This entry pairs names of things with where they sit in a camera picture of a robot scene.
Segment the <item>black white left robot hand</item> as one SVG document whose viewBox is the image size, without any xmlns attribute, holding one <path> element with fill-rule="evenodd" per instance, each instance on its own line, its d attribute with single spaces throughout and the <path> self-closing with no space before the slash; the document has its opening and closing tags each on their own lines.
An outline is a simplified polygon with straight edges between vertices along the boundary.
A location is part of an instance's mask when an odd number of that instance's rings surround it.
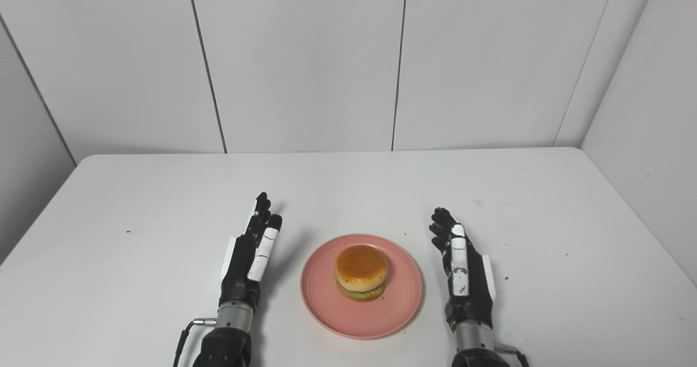
<svg viewBox="0 0 697 367">
<path fill-rule="evenodd" d="M 282 228 L 282 217 L 271 212 L 268 193 L 261 192 L 241 236 L 230 241 L 225 255 L 227 270 L 221 281 L 218 305 L 244 304 L 256 312 L 260 283 L 271 262 L 271 253 Z"/>
</svg>

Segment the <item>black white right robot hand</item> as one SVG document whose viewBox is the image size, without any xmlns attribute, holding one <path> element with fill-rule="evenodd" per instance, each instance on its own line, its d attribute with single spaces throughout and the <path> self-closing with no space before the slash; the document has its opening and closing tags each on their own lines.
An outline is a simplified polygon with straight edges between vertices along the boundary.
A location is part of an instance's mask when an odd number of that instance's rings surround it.
<svg viewBox="0 0 697 367">
<path fill-rule="evenodd" d="M 445 317 L 452 331 L 473 321 L 493 329 L 493 285 L 490 259 L 473 245 L 462 223 L 443 207 L 435 208 L 429 230 L 439 250 L 448 285 Z"/>
</svg>

